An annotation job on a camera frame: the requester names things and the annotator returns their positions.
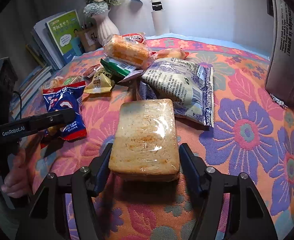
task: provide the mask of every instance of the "green book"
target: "green book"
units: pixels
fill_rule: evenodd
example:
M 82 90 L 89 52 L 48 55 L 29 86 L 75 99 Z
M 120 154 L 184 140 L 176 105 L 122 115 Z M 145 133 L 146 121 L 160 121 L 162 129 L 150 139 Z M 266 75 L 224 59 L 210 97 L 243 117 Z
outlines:
M 66 64 L 74 56 L 81 56 L 85 52 L 78 37 L 78 32 L 81 31 L 81 27 L 76 10 L 66 12 L 51 19 L 46 22 L 46 28 Z

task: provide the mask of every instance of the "white vase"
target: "white vase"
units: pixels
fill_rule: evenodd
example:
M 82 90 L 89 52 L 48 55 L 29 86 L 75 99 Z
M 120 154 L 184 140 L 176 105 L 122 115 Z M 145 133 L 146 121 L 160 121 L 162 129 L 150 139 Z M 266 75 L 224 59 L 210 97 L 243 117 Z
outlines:
M 97 22 L 97 37 L 100 44 L 103 44 L 103 40 L 106 39 L 110 34 L 118 34 L 119 30 L 116 25 L 109 19 L 107 10 L 103 13 L 92 15 Z

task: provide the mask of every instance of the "blue biscuit package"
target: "blue biscuit package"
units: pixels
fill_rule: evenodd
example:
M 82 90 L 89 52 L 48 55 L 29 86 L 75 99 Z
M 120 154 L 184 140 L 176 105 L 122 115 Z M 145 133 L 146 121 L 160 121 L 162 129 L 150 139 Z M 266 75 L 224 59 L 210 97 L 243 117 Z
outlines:
M 46 89 L 43 91 L 47 112 L 50 113 L 72 108 L 76 113 L 75 120 L 60 129 L 60 137 L 64 140 L 74 140 L 87 135 L 86 127 L 80 113 L 85 85 L 85 81 L 81 81 L 64 87 Z

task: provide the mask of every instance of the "yellow triangle package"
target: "yellow triangle package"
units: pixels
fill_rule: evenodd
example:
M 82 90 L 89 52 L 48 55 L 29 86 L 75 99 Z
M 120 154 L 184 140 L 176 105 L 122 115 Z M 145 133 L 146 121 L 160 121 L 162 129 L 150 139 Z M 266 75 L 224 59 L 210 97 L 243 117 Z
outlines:
M 109 92 L 115 85 L 111 77 L 112 75 L 101 65 L 96 69 L 93 80 L 85 87 L 84 93 L 100 94 Z

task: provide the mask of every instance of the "black cable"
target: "black cable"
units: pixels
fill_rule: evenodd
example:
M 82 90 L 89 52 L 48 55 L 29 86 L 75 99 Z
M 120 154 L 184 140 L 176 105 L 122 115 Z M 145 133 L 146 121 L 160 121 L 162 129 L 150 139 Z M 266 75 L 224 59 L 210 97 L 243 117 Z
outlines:
M 18 91 L 13 91 L 13 93 L 17 94 L 19 96 L 19 100 L 20 100 L 20 119 L 22 118 L 22 97 L 20 95 L 20 93 Z

